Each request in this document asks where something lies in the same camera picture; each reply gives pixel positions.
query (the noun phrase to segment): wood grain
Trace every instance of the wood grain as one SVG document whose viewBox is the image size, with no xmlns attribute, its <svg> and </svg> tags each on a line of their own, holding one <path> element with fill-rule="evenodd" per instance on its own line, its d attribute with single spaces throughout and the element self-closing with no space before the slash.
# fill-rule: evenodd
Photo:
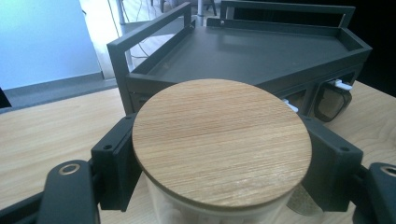
<svg viewBox="0 0 396 224">
<path fill-rule="evenodd" d="M 222 209 L 268 203 L 303 179 L 311 141 L 300 118 L 247 84 L 172 86 L 139 111 L 134 150 L 148 176 L 182 200 Z"/>
<path fill-rule="evenodd" d="M 326 124 L 364 152 L 363 164 L 396 164 L 396 99 L 359 82 L 346 111 Z M 0 209 L 38 193 L 55 165 L 87 160 L 96 144 L 124 116 L 118 89 L 0 115 Z M 352 223 L 345 213 L 303 217 L 285 207 L 277 223 Z M 102 223 L 158 223 L 145 178 L 125 213 L 101 211 Z"/>
</svg>

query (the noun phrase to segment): gray corner shelf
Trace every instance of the gray corner shelf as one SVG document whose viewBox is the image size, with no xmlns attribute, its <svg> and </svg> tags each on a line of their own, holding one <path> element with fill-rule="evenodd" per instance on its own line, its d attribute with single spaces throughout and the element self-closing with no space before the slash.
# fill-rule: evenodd
<svg viewBox="0 0 396 224">
<path fill-rule="evenodd" d="M 227 19 L 235 7 L 341 14 L 337 27 Z M 371 47 L 347 29 L 354 7 L 222 1 L 219 19 L 195 27 L 184 4 L 107 45 L 126 114 L 152 95 L 199 78 L 244 82 L 298 104 L 313 115 L 320 87 L 335 79 L 352 85 Z M 184 16 L 184 26 L 129 72 L 125 51 Z"/>
</svg>

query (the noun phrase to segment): wooden lid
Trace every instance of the wooden lid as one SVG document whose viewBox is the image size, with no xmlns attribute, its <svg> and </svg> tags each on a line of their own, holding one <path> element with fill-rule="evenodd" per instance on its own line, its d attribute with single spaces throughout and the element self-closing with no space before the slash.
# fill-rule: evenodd
<svg viewBox="0 0 396 224">
<path fill-rule="evenodd" d="M 157 93 L 137 114 L 133 142 L 143 170 L 162 190 L 226 210 L 290 192 L 311 160 L 296 113 L 266 91 L 222 79 Z"/>
</svg>

